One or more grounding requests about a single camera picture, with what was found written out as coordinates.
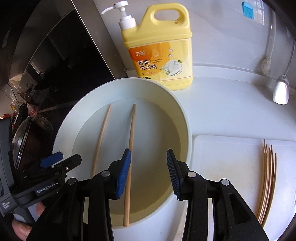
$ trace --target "white cutting board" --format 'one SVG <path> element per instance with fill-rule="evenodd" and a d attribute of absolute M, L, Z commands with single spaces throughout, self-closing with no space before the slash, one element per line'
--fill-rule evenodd
<path fill-rule="evenodd" d="M 276 185 L 264 230 L 270 241 L 277 240 L 295 214 L 296 142 L 266 140 L 277 153 Z M 190 170 L 205 179 L 230 180 L 251 210 L 257 214 L 261 184 L 261 139 L 199 135 L 195 138 Z M 209 225 L 209 237 L 213 227 Z"/>

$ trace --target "plate image on label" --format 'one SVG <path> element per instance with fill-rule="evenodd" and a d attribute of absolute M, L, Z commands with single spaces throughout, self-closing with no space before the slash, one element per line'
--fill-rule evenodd
<path fill-rule="evenodd" d="M 161 69 L 169 76 L 175 76 L 182 72 L 182 64 L 180 61 L 170 60 Z"/>

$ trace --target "teal brush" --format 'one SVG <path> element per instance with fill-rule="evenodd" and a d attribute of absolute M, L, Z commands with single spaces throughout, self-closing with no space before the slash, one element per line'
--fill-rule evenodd
<path fill-rule="evenodd" d="M 254 19 L 254 10 L 251 4 L 242 2 L 242 11 L 245 17 Z"/>

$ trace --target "bottle handle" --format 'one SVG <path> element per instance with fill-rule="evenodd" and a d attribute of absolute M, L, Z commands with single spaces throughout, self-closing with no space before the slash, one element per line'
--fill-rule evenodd
<path fill-rule="evenodd" d="M 154 14 L 159 11 L 164 10 L 175 10 L 179 13 L 179 18 L 177 20 L 157 20 Z M 151 5 L 147 8 L 141 27 L 151 27 L 151 24 L 160 25 L 162 22 L 170 23 L 172 25 L 179 24 L 182 27 L 188 27 L 189 23 L 189 13 L 188 10 L 180 3 L 164 3 Z"/>

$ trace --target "silver screw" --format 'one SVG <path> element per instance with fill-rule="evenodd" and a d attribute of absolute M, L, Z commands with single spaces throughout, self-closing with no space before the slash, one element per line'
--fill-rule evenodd
<path fill-rule="evenodd" d="M 195 172 L 188 172 L 187 175 L 188 175 L 188 177 L 196 177 Z"/>
<path fill-rule="evenodd" d="M 229 185 L 229 181 L 227 179 L 223 179 L 221 181 L 221 183 L 224 185 L 224 186 L 228 186 Z"/>
<path fill-rule="evenodd" d="M 101 173 L 102 177 L 108 177 L 110 175 L 109 171 L 102 171 Z"/>
<path fill-rule="evenodd" d="M 70 178 L 70 179 L 67 181 L 67 183 L 68 183 L 69 185 L 73 185 L 73 184 L 75 184 L 75 183 L 76 183 L 76 178 Z"/>

